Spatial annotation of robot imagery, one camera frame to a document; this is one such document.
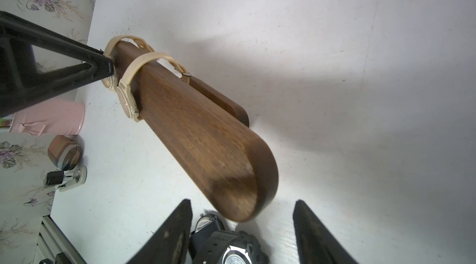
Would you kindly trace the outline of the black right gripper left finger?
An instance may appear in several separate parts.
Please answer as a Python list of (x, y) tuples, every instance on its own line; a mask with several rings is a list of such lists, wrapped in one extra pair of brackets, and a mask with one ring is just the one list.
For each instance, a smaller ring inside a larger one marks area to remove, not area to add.
[(184, 264), (188, 252), (192, 216), (191, 202), (184, 199), (128, 262), (130, 264)]

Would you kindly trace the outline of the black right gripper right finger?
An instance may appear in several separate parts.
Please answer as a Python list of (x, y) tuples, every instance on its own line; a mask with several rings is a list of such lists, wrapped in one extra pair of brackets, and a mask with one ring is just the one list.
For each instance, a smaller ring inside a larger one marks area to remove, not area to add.
[(357, 264), (303, 200), (295, 204), (293, 223), (302, 264)]

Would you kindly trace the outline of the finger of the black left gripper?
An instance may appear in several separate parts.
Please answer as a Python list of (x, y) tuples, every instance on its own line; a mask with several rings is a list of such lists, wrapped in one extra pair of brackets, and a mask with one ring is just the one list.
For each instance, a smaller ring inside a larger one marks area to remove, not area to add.
[(1, 12), (1, 116), (113, 73), (102, 51)]

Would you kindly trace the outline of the beige band smartwatch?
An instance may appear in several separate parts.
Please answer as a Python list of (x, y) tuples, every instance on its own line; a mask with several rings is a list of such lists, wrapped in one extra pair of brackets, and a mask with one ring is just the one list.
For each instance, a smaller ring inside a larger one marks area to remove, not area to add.
[(173, 66), (175, 71), (181, 75), (180, 78), (184, 83), (190, 84), (192, 75), (185, 66), (179, 63), (171, 55), (164, 52), (150, 52), (140, 55), (130, 63), (119, 80), (116, 88), (120, 105), (128, 119), (135, 122), (140, 122), (143, 119), (140, 114), (138, 101), (135, 97), (133, 83), (138, 80), (139, 74), (148, 63), (159, 61), (161, 59), (167, 61), (171, 66)]

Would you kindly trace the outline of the brown wooden watch stand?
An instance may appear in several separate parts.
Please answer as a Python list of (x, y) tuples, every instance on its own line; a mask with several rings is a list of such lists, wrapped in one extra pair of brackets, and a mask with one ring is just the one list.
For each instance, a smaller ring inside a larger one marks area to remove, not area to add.
[(255, 218), (278, 188), (275, 158), (261, 137), (159, 64), (133, 83), (142, 120), (215, 209), (236, 222)]

